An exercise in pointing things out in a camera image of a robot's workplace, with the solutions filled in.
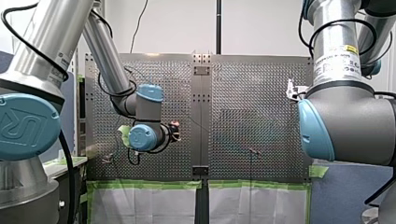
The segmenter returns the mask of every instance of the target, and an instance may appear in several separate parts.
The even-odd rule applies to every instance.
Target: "black cable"
[[[157,151],[148,151],[148,154],[158,154],[158,153],[161,153],[161,152],[163,152],[164,150],[166,150],[166,149],[168,148],[169,144],[171,143],[171,140],[172,140],[172,133],[171,133],[171,130],[170,130],[169,127],[166,126],[165,124],[161,123],[161,125],[162,125],[163,127],[165,127],[166,130],[168,131],[168,141],[166,142],[166,145],[165,145],[163,148],[161,148],[160,150],[157,150]]]
[[[76,180],[73,168],[72,155],[70,154],[69,146],[64,138],[64,132],[59,133],[59,141],[61,142],[64,157],[66,158],[67,173],[69,174],[69,212],[67,216],[67,224],[73,224],[75,220],[75,205],[76,205]]]
[[[145,6],[143,7],[142,12],[140,13],[139,20],[137,20],[137,26],[136,26],[136,30],[134,31],[134,37],[132,38],[131,50],[129,51],[129,53],[132,53],[132,50],[134,49],[134,38],[136,37],[137,32],[139,31],[140,21],[142,20],[143,14],[146,11],[148,3],[149,3],[149,0],[146,0]]]
[[[32,9],[34,7],[37,7],[37,4],[33,4],[27,7],[11,7],[11,8],[7,8],[6,10],[4,10],[1,13],[1,20],[3,22],[3,24],[8,28],[8,30],[15,35],[15,37],[17,37],[23,44],[25,44],[29,49],[31,49],[32,51],[34,51],[38,56],[42,57],[44,60],[46,60],[48,63],[50,63],[56,70],[58,70],[59,72],[61,72],[64,75],[64,81],[66,81],[67,79],[69,79],[69,75],[67,74],[66,71],[64,71],[64,69],[57,64],[55,61],[53,61],[50,57],[48,57],[47,55],[45,55],[43,52],[41,52],[40,50],[38,50],[36,47],[34,47],[33,45],[31,45],[29,42],[27,42],[23,37],[21,37],[18,32],[16,32],[14,30],[14,28],[12,28],[12,26],[8,23],[7,21],[7,14],[10,12],[15,12],[15,11],[24,11],[24,10],[28,10],[28,9]]]
[[[129,80],[129,82],[131,82],[131,83],[134,85],[134,87],[133,87],[133,88],[131,87],[131,89],[129,89],[129,90],[126,91],[125,93],[117,94],[117,93],[111,93],[111,92],[109,92],[109,91],[105,91],[105,88],[102,86],[102,83],[101,83],[101,81],[100,81],[100,77],[101,77],[101,73],[98,74],[98,79],[97,79],[98,86],[99,86],[99,88],[101,89],[102,92],[104,92],[105,94],[107,94],[107,95],[109,95],[109,96],[114,96],[114,97],[129,96],[129,95],[131,95],[131,94],[134,94],[134,92],[137,90],[137,85],[136,85],[136,83],[135,83],[134,81],[132,81],[132,80]]]
[[[310,48],[308,43],[306,43],[304,37],[303,37],[303,31],[302,31],[302,27],[303,27],[303,16],[304,16],[304,8],[301,11],[301,15],[300,15],[300,20],[298,22],[298,36],[300,37],[301,42],[303,42],[303,44],[307,47]]]
[[[386,96],[391,96],[394,99],[396,99],[396,93],[388,92],[388,91],[376,91],[376,92],[374,92],[374,95],[386,95]]]
[[[92,13],[93,15],[95,15],[96,17],[98,17],[99,20],[107,26],[107,28],[108,28],[108,30],[109,30],[109,32],[110,32],[110,36],[111,36],[111,38],[113,38],[113,29],[111,28],[110,24],[105,20],[105,18],[103,18],[101,15],[99,15],[97,12],[95,12],[95,11],[93,11],[93,10],[91,10],[91,13]],[[125,71],[129,72],[130,74],[132,74],[132,71],[131,71],[131,70],[127,69],[126,67],[124,67],[124,69],[125,69]],[[135,83],[133,80],[129,79],[129,82],[131,82],[131,83],[134,85],[134,87],[133,87],[133,88],[131,87],[131,89],[129,89],[129,90],[126,91],[125,93],[118,94],[118,93],[111,93],[111,92],[109,92],[109,91],[105,91],[105,88],[102,86],[102,83],[101,83],[101,81],[100,81],[101,75],[102,75],[102,74],[99,72],[99,74],[98,74],[98,79],[97,79],[98,86],[99,86],[99,88],[101,89],[102,92],[104,92],[105,94],[107,94],[107,95],[109,95],[109,96],[113,96],[113,97],[124,97],[124,96],[129,96],[129,95],[131,95],[131,94],[134,94],[134,92],[137,90],[137,85],[136,85],[136,83]]]
[[[377,190],[372,196],[364,201],[364,204],[368,204],[372,207],[375,207],[375,204],[372,202],[377,199],[381,194],[383,194],[387,189],[389,189],[394,183],[396,183],[396,175],[394,175],[388,182],[382,186],[379,190]]]
[[[393,32],[392,31],[390,31],[389,36],[390,36],[389,45],[388,45],[387,49],[384,51],[384,53],[382,53],[381,56],[379,56],[374,61],[366,63],[366,64],[362,64],[361,66],[372,65],[372,64],[378,62],[379,60],[381,60],[389,52],[389,50],[390,50],[390,48],[392,47],[392,44],[393,44]]]
[[[51,58],[49,58],[47,55],[45,55],[43,52],[35,48],[33,45],[31,45],[29,42],[27,42],[23,37],[21,37],[13,28],[12,26],[8,23],[7,21],[7,14],[10,12],[14,11],[24,11],[28,9],[32,9],[34,7],[37,7],[37,4],[33,4],[27,7],[11,7],[6,10],[4,10],[1,13],[1,20],[3,24],[8,28],[8,30],[15,35],[23,44],[25,44],[29,49],[34,51],[38,56],[42,57],[44,60],[46,60],[48,63],[50,63],[56,70],[61,72],[64,75],[64,81],[69,79],[69,75],[67,74],[64,69],[54,62]],[[61,142],[62,149],[64,151],[64,156],[66,159],[66,165],[67,165],[67,173],[69,174],[69,211],[68,211],[68,218],[67,218],[67,223],[68,224],[73,224],[75,220],[75,205],[76,205],[76,180],[73,172],[73,161],[72,157],[70,154],[69,147],[67,145],[66,139],[64,138],[64,132],[61,130],[59,134],[59,140]]]
[[[101,15],[99,15],[99,13],[95,12],[94,10],[91,10],[91,13],[93,15],[95,15],[97,18],[99,18],[99,20],[105,24],[105,26],[107,26],[108,31],[110,32],[110,36],[111,38],[113,38],[113,29],[111,29],[110,24],[108,24],[108,22],[105,20],[105,18],[103,18]]]
[[[136,159],[137,159],[136,162],[132,161],[132,159],[131,159],[131,148],[128,147],[128,161],[129,161],[129,163],[131,163],[132,165],[139,165],[140,164],[140,153],[137,153]]]
[[[311,55],[312,58],[314,58],[314,51],[313,51],[313,50],[314,50],[314,47],[313,47],[314,40],[315,40],[315,38],[318,36],[318,34],[319,34],[321,31],[323,31],[324,29],[326,29],[327,27],[330,27],[331,25],[333,25],[333,24],[335,24],[335,23],[337,23],[337,22],[345,22],[345,21],[353,21],[353,22],[357,22],[357,23],[360,23],[360,24],[362,24],[362,25],[365,25],[365,26],[367,26],[367,28],[370,29],[370,31],[371,31],[372,34],[373,34],[373,43],[371,44],[371,46],[370,46],[368,49],[362,51],[362,52],[360,53],[360,55],[363,55],[363,54],[367,53],[370,49],[372,49],[372,48],[375,46],[375,43],[376,43],[376,40],[377,40],[376,30],[375,30],[374,26],[373,26],[372,24],[370,24],[370,22],[368,22],[368,21],[363,21],[363,20],[359,20],[359,19],[341,19],[341,20],[336,20],[336,21],[329,21],[329,22],[323,24],[322,26],[320,26],[320,27],[312,34],[311,39],[309,40],[309,44],[308,44],[309,47],[308,47],[308,48],[309,48],[309,54]]]

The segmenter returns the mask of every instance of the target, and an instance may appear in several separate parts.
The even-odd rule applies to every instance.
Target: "black bracket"
[[[209,166],[192,166],[192,175],[209,175]]]

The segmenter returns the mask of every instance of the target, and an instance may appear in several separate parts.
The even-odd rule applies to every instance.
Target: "metal post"
[[[221,54],[221,0],[218,0],[216,13],[216,54]]]

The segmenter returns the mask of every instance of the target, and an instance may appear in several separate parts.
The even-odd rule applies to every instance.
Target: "ur logo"
[[[0,111],[0,142],[35,147],[47,119],[16,108]]]

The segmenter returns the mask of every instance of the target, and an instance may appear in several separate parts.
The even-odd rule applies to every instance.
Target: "blue joint cap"
[[[22,161],[47,151],[61,121],[48,101],[23,93],[0,95],[0,160]]]
[[[142,84],[137,88],[137,95],[154,102],[163,101],[163,88],[151,84]]]
[[[157,134],[148,125],[137,124],[129,131],[129,143],[136,151],[150,151],[157,146]]]
[[[320,114],[309,100],[298,104],[303,151],[311,158],[334,161],[332,139]]]
[[[376,61],[375,65],[374,65],[374,69],[373,69],[373,71],[371,72],[370,75],[371,76],[378,75],[379,72],[381,71],[381,66],[382,66],[381,60]]]

